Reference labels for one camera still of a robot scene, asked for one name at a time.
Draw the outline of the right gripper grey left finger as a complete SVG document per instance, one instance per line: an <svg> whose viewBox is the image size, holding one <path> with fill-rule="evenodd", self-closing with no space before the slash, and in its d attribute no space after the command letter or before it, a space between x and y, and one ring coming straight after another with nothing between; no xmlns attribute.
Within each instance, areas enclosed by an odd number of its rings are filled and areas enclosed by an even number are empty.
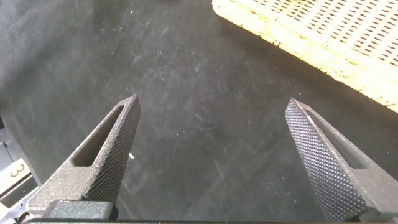
<svg viewBox="0 0 398 224"><path fill-rule="evenodd" d="M137 95L120 101L30 198L30 217L61 201L115 203L140 114Z"/></svg>

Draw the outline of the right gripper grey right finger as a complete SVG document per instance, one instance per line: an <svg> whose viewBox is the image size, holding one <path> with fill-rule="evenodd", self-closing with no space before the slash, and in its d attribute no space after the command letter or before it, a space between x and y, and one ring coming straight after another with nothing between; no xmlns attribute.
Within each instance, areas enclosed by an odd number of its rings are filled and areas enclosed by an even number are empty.
<svg viewBox="0 0 398 224"><path fill-rule="evenodd" d="M308 105L285 120L329 222L397 222L397 181Z"/></svg>

